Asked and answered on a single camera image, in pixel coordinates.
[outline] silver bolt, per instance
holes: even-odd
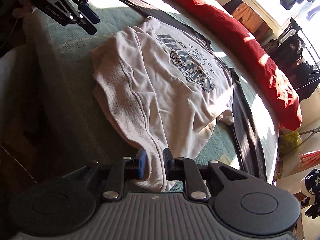
[[[202,191],[195,191],[191,193],[191,197],[194,199],[204,199],[207,197],[207,194]]]
[[[119,194],[115,191],[106,191],[103,193],[103,196],[108,199],[113,199],[119,197]]]

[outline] bed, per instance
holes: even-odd
[[[272,182],[279,122],[268,102],[238,59],[210,31],[185,10],[168,0],[144,0],[191,26],[212,41],[212,49],[240,76],[241,86],[251,107],[264,150],[268,182]],[[128,145],[105,118],[92,90],[92,59],[89,51],[103,44],[126,26],[136,26],[143,17],[119,0],[89,0],[100,16],[97,33],[88,35],[78,25],[60,26],[40,10],[24,18],[27,43],[36,50],[42,72],[41,96],[46,115],[55,131],[60,149],[76,166],[92,160],[114,163],[123,156],[134,156]],[[225,124],[219,122],[211,139],[196,158],[198,164],[219,160],[239,168],[233,141]],[[171,191],[181,191],[177,183]]]

